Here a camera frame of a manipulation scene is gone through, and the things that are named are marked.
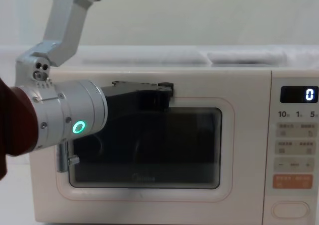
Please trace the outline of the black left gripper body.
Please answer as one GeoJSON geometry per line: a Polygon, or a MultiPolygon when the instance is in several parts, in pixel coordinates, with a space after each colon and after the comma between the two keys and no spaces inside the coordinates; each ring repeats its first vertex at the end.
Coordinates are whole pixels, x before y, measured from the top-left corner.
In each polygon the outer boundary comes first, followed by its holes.
{"type": "Polygon", "coordinates": [[[115,94],[111,86],[103,87],[102,92],[108,107],[107,122],[126,115],[144,112],[138,108],[138,96],[141,92],[115,94]]]}

